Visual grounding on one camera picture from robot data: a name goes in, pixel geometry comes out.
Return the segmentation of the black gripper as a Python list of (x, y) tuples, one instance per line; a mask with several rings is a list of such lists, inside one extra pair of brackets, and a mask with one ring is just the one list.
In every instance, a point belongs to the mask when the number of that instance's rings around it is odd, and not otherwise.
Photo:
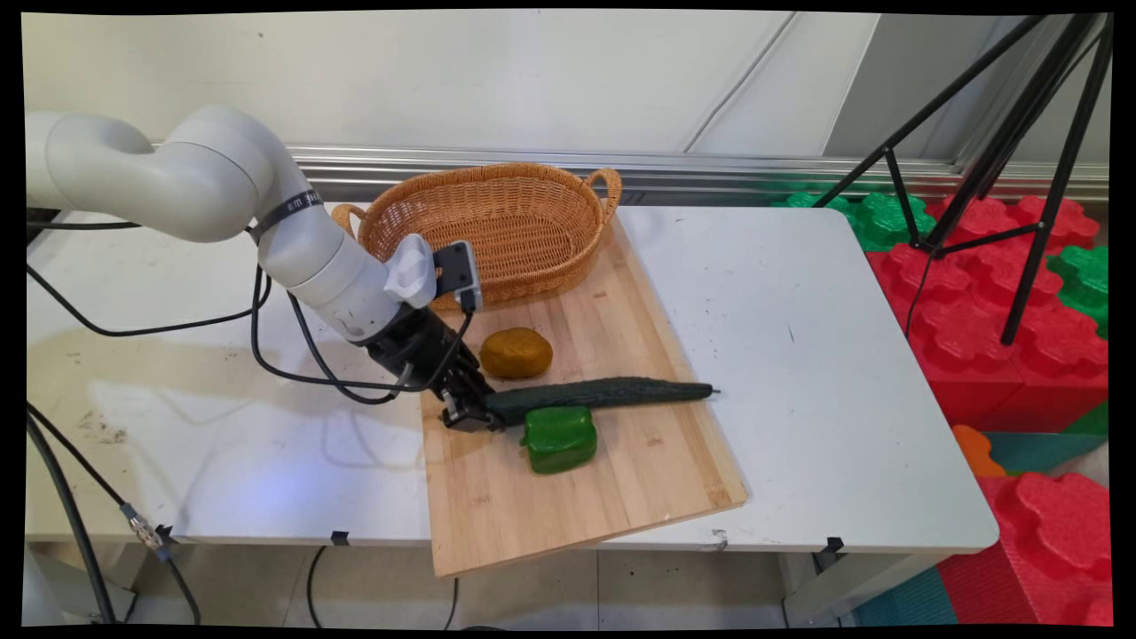
[(371, 360), (401, 376), (411, 365), (406, 384), (423, 387), (444, 409), (438, 416), (446, 429), (466, 433), (498, 432), (503, 423), (487, 406), (495, 393), (470, 348), (453, 327), (429, 307), (400, 306), (381, 331), (364, 341)]

